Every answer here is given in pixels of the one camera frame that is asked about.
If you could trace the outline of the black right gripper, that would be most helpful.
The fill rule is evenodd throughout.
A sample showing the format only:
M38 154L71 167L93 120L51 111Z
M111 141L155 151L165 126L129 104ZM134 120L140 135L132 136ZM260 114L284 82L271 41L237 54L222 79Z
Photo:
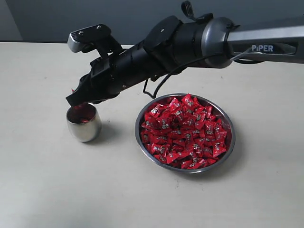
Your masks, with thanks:
M94 64L91 72L80 78L75 91L66 97L70 106L112 99L123 90L147 79L146 51L124 51L112 54Z

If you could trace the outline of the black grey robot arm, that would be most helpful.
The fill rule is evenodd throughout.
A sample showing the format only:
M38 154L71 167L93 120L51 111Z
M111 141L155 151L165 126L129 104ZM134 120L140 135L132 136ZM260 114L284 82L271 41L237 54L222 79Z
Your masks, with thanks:
M71 32L67 44L72 52L96 50L99 57L91 62L90 72L80 78L67 102L71 106L98 104L141 82L164 84L188 67L222 69L233 62L304 61L303 16L241 26L211 13L195 17L189 1L181 9L189 23L169 16L129 49L104 24Z

